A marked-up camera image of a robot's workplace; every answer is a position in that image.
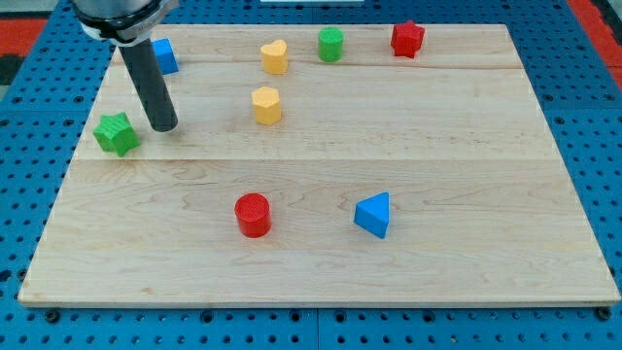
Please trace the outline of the grey robot arm flange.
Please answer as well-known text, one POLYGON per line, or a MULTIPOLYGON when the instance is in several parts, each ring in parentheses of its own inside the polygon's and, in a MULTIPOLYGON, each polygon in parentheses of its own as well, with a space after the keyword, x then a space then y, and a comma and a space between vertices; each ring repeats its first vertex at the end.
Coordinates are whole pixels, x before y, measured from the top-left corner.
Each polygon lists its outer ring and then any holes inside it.
POLYGON ((150 38, 153 29, 178 0, 72 0, 84 32, 92 39, 133 47, 150 38))

